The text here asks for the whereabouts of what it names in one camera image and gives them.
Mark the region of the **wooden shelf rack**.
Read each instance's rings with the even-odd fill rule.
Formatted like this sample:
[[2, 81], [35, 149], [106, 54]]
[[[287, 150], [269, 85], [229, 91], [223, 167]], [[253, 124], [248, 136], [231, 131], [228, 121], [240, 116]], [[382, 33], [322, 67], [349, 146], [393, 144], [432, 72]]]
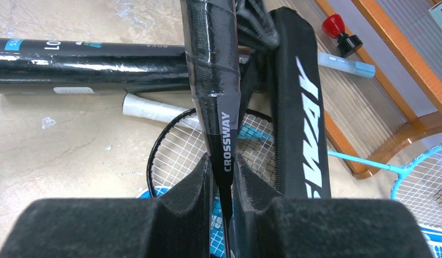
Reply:
[[[315, 1], [326, 16], [336, 14], [328, 1]], [[414, 142], [418, 142], [427, 137], [442, 133], [442, 115], [439, 112], [433, 112], [421, 117], [417, 117], [411, 107], [406, 104], [404, 98], [398, 93], [392, 83], [386, 78], [385, 74], [376, 69], [374, 82], [378, 82], [380, 89], [385, 90], [387, 96], [394, 102], [394, 106], [400, 109], [405, 115], [405, 123], [401, 125], [395, 132], [385, 140], [379, 147], [368, 157], [373, 161], [387, 162], [405, 147], [410, 146]], [[342, 135], [339, 128], [335, 126], [333, 120], [329, 119], [329, 125], [333, 125], [332, 132], [329, 129], [329, 138], [334, 140], [336, 150], [346, 152], [348, 154], [357, 155], [353, 146]], [[336, 140], [333, 134], [337, 131], [337, 137], [342, 140]], [[351, 170], [352, 175], [358, 180], [364, 180], [374, 176], [379, 172], [378, 168], [368, 167], [366, 165], [354, 164], [352, 161], [345, 161]]]

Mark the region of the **black badminton racket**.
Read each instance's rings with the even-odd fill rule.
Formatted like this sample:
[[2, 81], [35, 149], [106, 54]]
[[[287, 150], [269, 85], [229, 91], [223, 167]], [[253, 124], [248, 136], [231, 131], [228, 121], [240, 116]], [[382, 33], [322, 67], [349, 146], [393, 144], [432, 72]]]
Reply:
[[[166, 123], [146, 166], [147, 193], [164, 194], [186, 177], [206, 153], [204, 136], [194, 109], [127, 94], [123, 114]], [[237, 152], [265, 182], [276, 185], [273, 125], [270, 116], [247, 109], [238, 135]]]
[[234, 1], [181, 1], [189, 83], [212, 173], [219, 189], [226, 257], [240, 108], [240, 70]]

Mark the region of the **light blue strip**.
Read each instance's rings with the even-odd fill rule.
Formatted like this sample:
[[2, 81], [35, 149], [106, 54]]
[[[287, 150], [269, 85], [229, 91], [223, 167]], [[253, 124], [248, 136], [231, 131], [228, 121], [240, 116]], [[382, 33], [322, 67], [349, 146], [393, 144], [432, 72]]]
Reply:
[[351, 61], [339, 56], [323, 52], [318, 52], [318, 64], [320, 66], [328, 67], [365, 78], [373, 78], [376, 73], [374, 65], [360, 61]]

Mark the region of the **blue racket bag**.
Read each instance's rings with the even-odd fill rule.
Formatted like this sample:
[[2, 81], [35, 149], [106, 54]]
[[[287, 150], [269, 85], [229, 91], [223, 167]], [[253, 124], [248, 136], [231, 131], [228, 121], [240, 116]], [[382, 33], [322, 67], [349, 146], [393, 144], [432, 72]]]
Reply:
[[[172, 128], [163, 139], [160, 149], [151, 159], [152, 190], [142, 190], [138, 198], [165, 194], [187, 176], [205, 152], [202, 136], [197, 130]], [[269, 126], [244, 125], [239, 135], [239, 152], [252, 169], [267, 183], [275, 185], [275, 164], [272, 130]], [[219, 193], [212, 201], [211, 247], [212, 257], [225, 257], [224, 232]]]

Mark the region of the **black Crossway racket bag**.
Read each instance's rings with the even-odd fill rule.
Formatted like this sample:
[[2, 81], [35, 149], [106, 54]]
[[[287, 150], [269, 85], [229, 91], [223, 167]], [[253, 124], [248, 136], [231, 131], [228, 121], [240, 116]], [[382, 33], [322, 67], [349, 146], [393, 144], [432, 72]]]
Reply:
[[280, 193], [330, 198], [322, 87], [313, 27], [288, 7], [237, 1], [243, 123], [239, 150]]

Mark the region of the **light blue badminton racket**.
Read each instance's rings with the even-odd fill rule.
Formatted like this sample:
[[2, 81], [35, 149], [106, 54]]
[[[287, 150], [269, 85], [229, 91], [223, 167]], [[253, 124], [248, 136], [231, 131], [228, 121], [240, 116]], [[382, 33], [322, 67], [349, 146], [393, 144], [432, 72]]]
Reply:
[[397, 175], [390, 198], [404, 204], [424, 226], [442, 229], [442, 143], [403, 166], [379, 163], [329, 150], [328, 155], [362, 163]]

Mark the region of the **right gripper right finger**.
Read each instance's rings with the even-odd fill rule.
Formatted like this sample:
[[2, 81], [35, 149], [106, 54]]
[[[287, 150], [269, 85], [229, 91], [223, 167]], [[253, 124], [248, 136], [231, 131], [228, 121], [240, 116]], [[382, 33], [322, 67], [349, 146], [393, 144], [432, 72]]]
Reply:
[[412, 214], [384, 199], [286, 197], [238, 154], [235, 257], [432, 257]]

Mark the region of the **red black small object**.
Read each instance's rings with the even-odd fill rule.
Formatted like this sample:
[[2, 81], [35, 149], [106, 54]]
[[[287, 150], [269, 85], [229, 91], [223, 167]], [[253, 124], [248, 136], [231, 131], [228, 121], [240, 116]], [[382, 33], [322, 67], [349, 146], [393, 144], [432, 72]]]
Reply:
[[357, 35], [346, 33], [345, 23], [339, 14], [327, 17], [322, 23], [322, 31], [330, 38], [336, 39], [337, 50], [342, 58], [352, 55], [363, 45]]

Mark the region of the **black shuttlecock tube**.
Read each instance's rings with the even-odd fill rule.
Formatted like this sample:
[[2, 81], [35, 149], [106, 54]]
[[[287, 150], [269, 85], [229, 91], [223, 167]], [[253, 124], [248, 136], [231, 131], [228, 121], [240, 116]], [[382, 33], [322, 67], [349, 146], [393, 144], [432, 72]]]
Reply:
[[183, 46], [0, 38], [0, 94], [189, 90]]

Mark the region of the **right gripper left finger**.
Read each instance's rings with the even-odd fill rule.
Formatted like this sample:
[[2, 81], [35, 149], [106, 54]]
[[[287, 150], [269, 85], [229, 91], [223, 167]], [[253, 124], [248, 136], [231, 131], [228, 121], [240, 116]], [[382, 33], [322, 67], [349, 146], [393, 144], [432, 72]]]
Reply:
[[158, 198], [40, 199], [19, 216], [0, 257], [209, 257], [211, 163]]

